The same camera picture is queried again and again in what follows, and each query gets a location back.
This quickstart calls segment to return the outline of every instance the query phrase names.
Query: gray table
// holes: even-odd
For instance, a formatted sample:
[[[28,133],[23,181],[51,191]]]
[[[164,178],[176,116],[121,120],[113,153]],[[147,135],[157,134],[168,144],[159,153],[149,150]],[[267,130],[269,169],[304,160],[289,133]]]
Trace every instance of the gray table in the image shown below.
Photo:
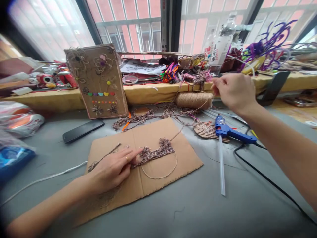
[[[286,115],[273,113],[317,142],[316,131]],[[210,120],[206,116],[201,116],[201,119]],[[62,134],[88,122],[86,111],[60,114],[48,120],[35,136],[24,140],[28,145],[36,147],[38,155],[7,184],[2,198],[8,198],[34,180],[62,172],[87,160],[93,140],[116,133],[111,128],[114,121],[115,119],[105,120],[105,126],[66,145],[62,141]],[[203,140],[189,127],[185,127],[182,132],[204,162],[203,167],[148,197],[101,215],[78,228],[72,228],[74,212],[69,211],[43,236],[316,237],[317,227],[288,198],[233,155],[238,142],[225,146],[226,197],[223,197],[220,194],[217,141]],[[267,151],[251,145],[239,153],[317,220],[312,208]],[[38,183],[20,193],[2,207],[7,222],[82,175],[84,169],[81,167]]]

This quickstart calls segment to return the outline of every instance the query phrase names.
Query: black cable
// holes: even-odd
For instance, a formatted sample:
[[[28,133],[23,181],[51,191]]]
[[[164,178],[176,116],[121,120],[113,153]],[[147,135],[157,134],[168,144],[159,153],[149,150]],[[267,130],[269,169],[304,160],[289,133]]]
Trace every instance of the black cable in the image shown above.
[[[256,146],[266,149],[263,146],[257,144]],[[270,180],[268,177],[266,177],[262,172],[260,172],[256,167],[254,167],[252,164],[250,164],[248,161],[246,161],[245,159],[243,159],[238,153],[237,151],[244,148],[245,144],[242,144],[241,146],[239,146],[238,148],[236,148],[234,150],[234,154],[237,155],[243,162],[245,162],[247,165],[249,165],[252,169],[254,169],[256,172],[258,172],[263,178],[265,178],[270,184],[272,184],[275,188],[277,188],[277,190],[279,190],[281,193],[283,193],[289,200],[291,200],[297,207],[298,209],[303,213],[303,215],[305,217],[307,217],[315,226],[317,226],[317,223],[310,218],[310,216],[297,204],[297,202],[290,196],[288,195],[283,189],[281,189],[278,185],[276,185],[272,180]]]
[[[258,144],[258,143],[255,143],[254,145],[257,146],[257,147],[259,147],[259,148],[261,148],[261,149],[267,150],[264,146],[262,146],[262,145],[260,145],[260,144]]]

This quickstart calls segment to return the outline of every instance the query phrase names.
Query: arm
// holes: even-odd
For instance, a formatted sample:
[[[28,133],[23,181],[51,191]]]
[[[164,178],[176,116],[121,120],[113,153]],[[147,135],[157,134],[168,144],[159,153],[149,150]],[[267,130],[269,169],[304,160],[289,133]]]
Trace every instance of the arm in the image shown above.
[[[15,219],[7,228],[9,237],[37,237],[65,210],[88,194],[79,177],[63,189]]]
[[[257,104],[249,76],[214,78],[214,92],[256,132],[280,168],[317,211],[317,144]]]
[[[141,149],[126,148],[105,157],[90,173],[81,176],[63,189],[15,219],[7,227],[11,238],[34,238],[41,235],[55,219],[79,201],[104,193],[118,186],[130,174],[131,163]]]

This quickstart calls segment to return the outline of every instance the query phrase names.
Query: twine spool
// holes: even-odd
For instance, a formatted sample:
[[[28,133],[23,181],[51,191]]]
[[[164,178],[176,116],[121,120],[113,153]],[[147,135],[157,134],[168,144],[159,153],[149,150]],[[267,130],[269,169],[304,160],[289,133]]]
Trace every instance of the twine spool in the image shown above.
[[[211,107],[213,94],[198,92],[183,92],[176,97],[176,105],[179,107],[207,110]]]

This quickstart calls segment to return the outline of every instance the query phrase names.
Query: plastic bag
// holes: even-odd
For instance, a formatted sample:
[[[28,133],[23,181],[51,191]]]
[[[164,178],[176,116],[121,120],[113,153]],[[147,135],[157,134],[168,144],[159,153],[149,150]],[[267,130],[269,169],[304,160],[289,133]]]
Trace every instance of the plastic bag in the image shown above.
[[[0,130],[0,184],[4,185],[35,157],[35,148]]]
[[[24,104],[0,102],[0,127],[18,138],[34,135],[43,123],[44,117]]]

